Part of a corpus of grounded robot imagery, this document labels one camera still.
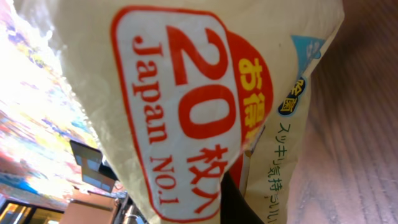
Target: product logo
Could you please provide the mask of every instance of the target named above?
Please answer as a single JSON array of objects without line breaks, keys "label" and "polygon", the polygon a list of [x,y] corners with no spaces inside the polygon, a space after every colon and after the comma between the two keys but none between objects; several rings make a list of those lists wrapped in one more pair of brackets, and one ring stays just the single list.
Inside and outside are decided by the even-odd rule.
[{"label": "product logo", "polygon": [[292,90],[289,92],[285,100],[278,107],[278,113],[282,116],[291,116],[299,103],[300,96],[305,91],[305,79],[300,78]]}]

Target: red label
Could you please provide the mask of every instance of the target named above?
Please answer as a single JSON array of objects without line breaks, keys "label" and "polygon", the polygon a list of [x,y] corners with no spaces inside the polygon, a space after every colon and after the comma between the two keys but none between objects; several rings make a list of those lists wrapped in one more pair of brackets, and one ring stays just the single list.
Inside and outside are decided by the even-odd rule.
[{"label": "red label", "polygon": [[220,178],[271,110],[265,61],[209,12],[125,7],[111,38],[153,209],[172,222],[213,217]]}]

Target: product package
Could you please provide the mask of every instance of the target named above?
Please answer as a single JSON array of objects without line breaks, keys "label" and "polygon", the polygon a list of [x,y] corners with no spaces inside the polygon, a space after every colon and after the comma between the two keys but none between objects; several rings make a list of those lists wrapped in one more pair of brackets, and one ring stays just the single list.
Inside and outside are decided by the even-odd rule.
[{"label": "product package", "polygon": [[19,12],[150,223],[219,223],[227,170],[264,222],[286,221],[309,74],[340,0],[26,0]]}]

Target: blurry background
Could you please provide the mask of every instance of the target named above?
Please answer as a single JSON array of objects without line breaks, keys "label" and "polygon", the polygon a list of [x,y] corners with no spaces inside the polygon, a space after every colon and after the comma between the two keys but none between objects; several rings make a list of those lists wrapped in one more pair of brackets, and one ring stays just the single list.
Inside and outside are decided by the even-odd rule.
[{"label": "blurry background", "polygon": [[344,5],[312,74],[289,224],[398,223],[398,1]]},{"label": "blurry background", "polygon": [[[11,4],[0,0],[0,224],[111,223],[132,201],[116,178],[102,181],[96,135],[59,62]],[[92,148],[75,157],[70,140]]]}]

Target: plastic wrapper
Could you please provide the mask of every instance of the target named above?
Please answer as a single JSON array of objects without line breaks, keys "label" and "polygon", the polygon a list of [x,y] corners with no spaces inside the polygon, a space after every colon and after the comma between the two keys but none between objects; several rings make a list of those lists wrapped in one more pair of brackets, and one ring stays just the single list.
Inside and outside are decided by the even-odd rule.
[{"label": "plastic wrapper", "polygon": [[[150,223],[219,223],[230,168],[265,222],[264,197],[285,208],[307,77],[342,23],[341,1],[28,0],[20,13],[50,37],[98,145]],[[294,95],[298,87],[307,92]],[[289,153],[273,192],[282,123]]]}]

